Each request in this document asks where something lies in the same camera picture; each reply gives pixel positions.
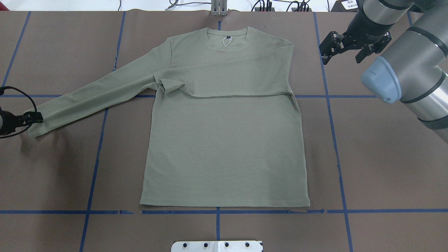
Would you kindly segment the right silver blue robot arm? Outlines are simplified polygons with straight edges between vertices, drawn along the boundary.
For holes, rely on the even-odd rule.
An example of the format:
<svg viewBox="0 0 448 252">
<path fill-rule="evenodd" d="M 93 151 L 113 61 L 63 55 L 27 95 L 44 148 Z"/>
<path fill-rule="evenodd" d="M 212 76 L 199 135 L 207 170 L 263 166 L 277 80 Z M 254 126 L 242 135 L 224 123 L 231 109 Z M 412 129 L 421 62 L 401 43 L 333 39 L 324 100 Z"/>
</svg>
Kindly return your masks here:
<svg viewBox="0 0 448 252">
<path fill-rule="evenodd" d="M 413 5 L 423 15 L 389 45 L 390 29 Z M 360 78 L 365 88 L 401 102 L 447 141 L 447 73 L 439 67 L 447 59 L 447 8 L 446 0 L 365 0 L 344 33 L 331 31 L 320 43 L 322 62 L 348 50 L 359 51 L 357 63 L 378 53 Z"/>
</svg>

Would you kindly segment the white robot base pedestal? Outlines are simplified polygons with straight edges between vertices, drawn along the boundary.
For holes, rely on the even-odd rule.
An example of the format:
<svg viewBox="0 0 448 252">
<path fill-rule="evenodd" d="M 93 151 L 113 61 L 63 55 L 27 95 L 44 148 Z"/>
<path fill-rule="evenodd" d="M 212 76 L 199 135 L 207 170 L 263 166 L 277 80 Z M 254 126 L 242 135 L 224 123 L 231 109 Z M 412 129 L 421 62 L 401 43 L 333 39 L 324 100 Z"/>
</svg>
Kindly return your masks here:
<svg viewBox="0 0 448 252">
<path fill-rule="evenodd" d="M 263 252 L 264 246 L 256 240 L 178 241 L 171 252 Z"/>
</svg>

